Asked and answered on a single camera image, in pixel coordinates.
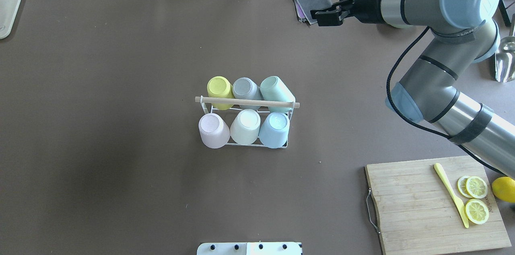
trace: wooden cutting board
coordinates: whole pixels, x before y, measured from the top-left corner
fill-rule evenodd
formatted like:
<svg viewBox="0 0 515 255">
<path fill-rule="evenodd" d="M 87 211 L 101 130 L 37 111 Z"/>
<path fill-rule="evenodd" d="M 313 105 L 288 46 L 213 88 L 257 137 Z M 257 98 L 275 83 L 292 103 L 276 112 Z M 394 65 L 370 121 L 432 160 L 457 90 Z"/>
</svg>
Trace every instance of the wooden cutting board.
<svg viewBox="0 0 515 255">
<path fill-rule="evenodd" d="M 461 176 L 478 176 L 488 184 L 482 199 L 490 211 L 484 224 L 466 229 L 449 192 L 433 168 L 441 163 L 456 195 Z M 469 156 L 380 163 L 366 166 L 384 255 L 448 254 L 511 247 L 484 167 Z"/>
</svg>

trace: whole lemon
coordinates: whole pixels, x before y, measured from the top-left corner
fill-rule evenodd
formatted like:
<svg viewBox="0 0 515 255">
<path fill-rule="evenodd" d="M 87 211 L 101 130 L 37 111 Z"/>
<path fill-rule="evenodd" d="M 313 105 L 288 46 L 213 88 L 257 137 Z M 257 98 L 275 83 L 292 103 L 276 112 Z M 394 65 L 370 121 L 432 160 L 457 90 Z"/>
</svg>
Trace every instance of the whole lemon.
<svg viewBox="0 0 515 255">
<path fill-rule="evenodd" d="M 500 177 L 492 183 L 493 194 L 505 202 L 515 203 L 515 180 Z"/>
</svg>

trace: cup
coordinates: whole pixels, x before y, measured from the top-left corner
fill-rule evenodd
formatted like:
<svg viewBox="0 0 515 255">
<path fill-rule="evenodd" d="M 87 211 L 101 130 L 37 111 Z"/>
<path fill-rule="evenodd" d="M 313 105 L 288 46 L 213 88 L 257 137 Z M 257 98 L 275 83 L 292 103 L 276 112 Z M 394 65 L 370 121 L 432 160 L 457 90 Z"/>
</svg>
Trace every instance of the cup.
<svg viewBox="0 0 515 255">
<path fill-rule="evenodd" d="M 232 95 L 232 85 L 227 79 L 225 79 L 225 77 L 215 76 L 208 82 L 208 96 L 219 99 L 233 99 L 234 95 Z M 232 104 L 221 103 L 213 103 L 213 106 L 219 110 L 227 110 L 233 107 Z"/>
<path fill-rule="evenodd" d="M 205 114 L 198 122 L 198 130 L 202 142 L 209 148 L 221 148 L 229 141 L 229 127 L 215 113 Z"/>
<path fill-rule="evenodd" d="M 295 96 L 277 76 L 270 76 L 261 82 L 261 94 L 266 101 L 295 102 Z M 280 113 L 286 113 L 291 109 L 291 107 L 269 107 L 270 112 Z"/>
<path fill-rule="evenodd" d="M 269 148 L 279 148 L 288 141 L 289 119 L 284 113 L 272 112 L 269 114 L 261 129 L 259 140 Z"/>
<path fill-rule="evenodd" d="M 250 145 L 258 139 L 261 117 L 252 109 L 244 109 L 238 113 L 231 124 L 232 139 L 242 145 Z"/>
<path fill-rule="evenodd" d="M 237 99 L 263 100 L 259 86 L 247 77 L 234 81 L 232 94 Z M 240 105 L 242 109 L 259 109 L 259 106 Z"/>
</svg>

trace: knife blade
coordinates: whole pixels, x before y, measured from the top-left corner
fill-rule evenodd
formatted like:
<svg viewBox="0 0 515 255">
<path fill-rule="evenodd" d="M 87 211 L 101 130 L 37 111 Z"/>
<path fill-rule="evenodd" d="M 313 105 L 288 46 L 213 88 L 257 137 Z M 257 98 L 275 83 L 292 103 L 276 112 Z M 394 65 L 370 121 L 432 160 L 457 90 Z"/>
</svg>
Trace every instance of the knife blade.
<svg viewBox="0 0 515 255">
<path fill-rule="evenodd" d="M 449 182 L 449 178 L 447 178 L 447 174 L 445 173 L 442 165 L 440 163 L 435 163 L 434 167 L 435 167 L 436 173 L 440 177 L 440 180 L 442 180 L 443 185 L 445 185 L 445 188 L 451 195 L 451 198 L 452 198 L 454 204 L 456 205 L 456 208 L 458 209 L 458 213 L 459 213 L 459 216 L 461 217 L 463 225 L 465 226 L 465 228 L 468 228 L 469 227 L 469 218 L 467 218 L 467 215 L 465 215 L 465 205 L 463 204 L 463 201 L 458 196 L 456 196 L 456 194 L 454 193 L 454 190 L 451 187 L 451 183 Z"/>
</svg>

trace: table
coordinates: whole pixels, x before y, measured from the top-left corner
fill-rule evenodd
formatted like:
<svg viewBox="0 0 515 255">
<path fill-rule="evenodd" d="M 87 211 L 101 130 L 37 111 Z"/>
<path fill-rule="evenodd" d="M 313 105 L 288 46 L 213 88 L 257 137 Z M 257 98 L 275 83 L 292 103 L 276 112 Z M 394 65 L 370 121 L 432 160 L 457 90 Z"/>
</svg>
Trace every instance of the table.
<svg viewBox="0 0 515 255">
<path fill-rule="evenodd" d="M 186 255 L 261 240 L 379 254 L 364 166 L 462 155 L 384 105 L 421 31 L 309 27 L 292 0 L 22 0 L 0 40 L 0 253 Z M 494 81 L 490 62 L 456 87 L 515 121 L 515 84 Z M 194 97 L 216 75 L 285 81 L 301 103 L 287 149 L 201 143 Z"/>
</svg>

